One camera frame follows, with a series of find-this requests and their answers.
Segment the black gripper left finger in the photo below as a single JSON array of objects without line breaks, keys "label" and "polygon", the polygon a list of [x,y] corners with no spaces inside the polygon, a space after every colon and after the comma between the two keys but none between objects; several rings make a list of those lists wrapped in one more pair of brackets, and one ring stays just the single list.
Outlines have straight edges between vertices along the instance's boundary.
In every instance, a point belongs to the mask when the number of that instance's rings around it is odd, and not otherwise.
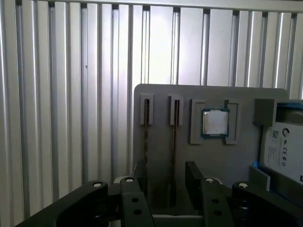
[{"label": "black gripper left finger", "polygon": [[154,220],[142,191],[144,162],[134,165],[131,176],[108,185],[90,181],[19,224],[20,227],[153,227]]}]

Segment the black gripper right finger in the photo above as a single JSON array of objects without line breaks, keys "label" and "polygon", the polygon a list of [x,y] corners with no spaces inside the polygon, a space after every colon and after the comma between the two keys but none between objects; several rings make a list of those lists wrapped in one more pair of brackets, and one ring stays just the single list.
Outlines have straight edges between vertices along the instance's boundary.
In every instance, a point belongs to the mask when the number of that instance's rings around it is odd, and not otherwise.
[{"label": "black gripper right finger", "polygon": [[206,227],[301,227],[303,209],[249,182],[232,188],[205,178],[193,161],[186,162],[186,188]]}]

